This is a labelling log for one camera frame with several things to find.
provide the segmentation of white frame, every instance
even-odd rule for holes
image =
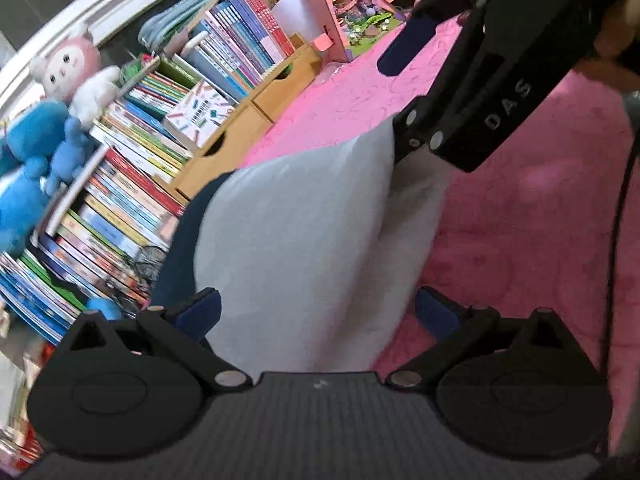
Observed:
[[[42,86],[29,74],[34,56],[46,56],[77,22],[87,22],[100,46],[160,0],[76,0],[42,27],[0,71],[0,118],[12,118],[37,100]]]

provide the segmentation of plush toy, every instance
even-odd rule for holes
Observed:
[[[68,117],[64,103],[48,99],[27,110],[0,139],[0,176],[33,156],[50,158],[65,138]]]
[[[25,240],[49,203],[49,197],[40,189],[40,178],[48,170],[46,158],[30,158],[22,174],[0,195],[0,251],[14,257],[24,251]]]
[[[69,104],[78,87],[102,67],[100,51],[85,23],[76,25],[49,58],[35,57],[29,71],[48,98]]]
[[[45,193],[53,196],[61,182],[71,184],[81,173],[90,152],[89,139],[82,131],[80,120],[69,117],[65,121],[65,140],[60,142],[51,157],[51,171],[45,184]]]
[[[82,129],[89,131],[93,122],[100,117],[104,107],[115,101],[120,79],[120,69],[108,66],[82,83],[69,105],[69,113],[80,119]]]

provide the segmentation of wooden drawer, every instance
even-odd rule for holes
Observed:
[[[241,104],[209,151],[195,155],[175,177],[172,187],[192,199],[216,177],[235,170],[271,126],[271,121],[251,102]]]
[[[322,60],[310,46],[304,45],[292,56],[292,70],[284,79],[274,79],[253,98],[254,104],[277,121],[289,105],[309,86],[322,69]]]

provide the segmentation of blue stuffed animal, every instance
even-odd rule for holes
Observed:
[[[91,150],[91,143],[82,131],[82,123],[75,117],[69,117],[65,121],[65,140],[51,157],[51,172],[45,184],[45,193],[53,196],[61,182],[71,184],[81,173]]]
[[[49,197],[40,189],[40,178],[47,171],[46,158],[30,158],[22,174],[0,195],[0,251],[14,257],[24,251],[27,237],[49,204]]]
[[[33,156],[50,158],[65,138],[66,105],[44,100],[27,110],[0,139],[0,176]]]

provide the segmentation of pink bed sheet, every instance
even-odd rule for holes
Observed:
[[[246,164],[366,132],[428,90],[458,32],[454,22],[441,25],[395,78],[376,69],[395,36],[390,34],[328,81],[309,87],[253,147]],[[472,174],[456,174],[421,282],[460,303],[488,304],[506,316],[552,307],[597,363],[609,232],[631,139],[620,96],[569,74],[492,158]],[[640,365],[640,176],[636,179],[620,240],[610,366],[613,442]],[[432,343],[409,307],[374,369],[385,375]]]

